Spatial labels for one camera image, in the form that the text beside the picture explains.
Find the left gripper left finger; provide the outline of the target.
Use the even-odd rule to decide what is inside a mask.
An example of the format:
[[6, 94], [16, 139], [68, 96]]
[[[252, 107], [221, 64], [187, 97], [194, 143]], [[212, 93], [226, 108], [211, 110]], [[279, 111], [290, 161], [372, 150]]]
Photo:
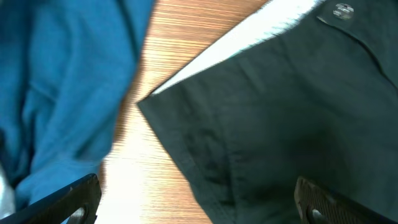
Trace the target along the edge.
[[1, 224], [94, 224], [101, 200], [96, 174], [88, 174], [1, 220]]

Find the black shorts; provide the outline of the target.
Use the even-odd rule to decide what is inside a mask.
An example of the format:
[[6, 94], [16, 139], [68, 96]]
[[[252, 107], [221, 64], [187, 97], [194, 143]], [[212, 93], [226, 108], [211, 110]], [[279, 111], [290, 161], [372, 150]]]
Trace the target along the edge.
[[139, 107], [214, 223], [298, 223], [298, 177], [397, 219], [397, 1], [326, 1]]

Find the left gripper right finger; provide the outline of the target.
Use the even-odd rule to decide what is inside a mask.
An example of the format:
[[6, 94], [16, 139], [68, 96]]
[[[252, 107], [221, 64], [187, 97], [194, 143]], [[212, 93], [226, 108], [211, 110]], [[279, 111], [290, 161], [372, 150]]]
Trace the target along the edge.
[[294, 199], [304, 224], [397, 224], [304, 177], [297, 179]]

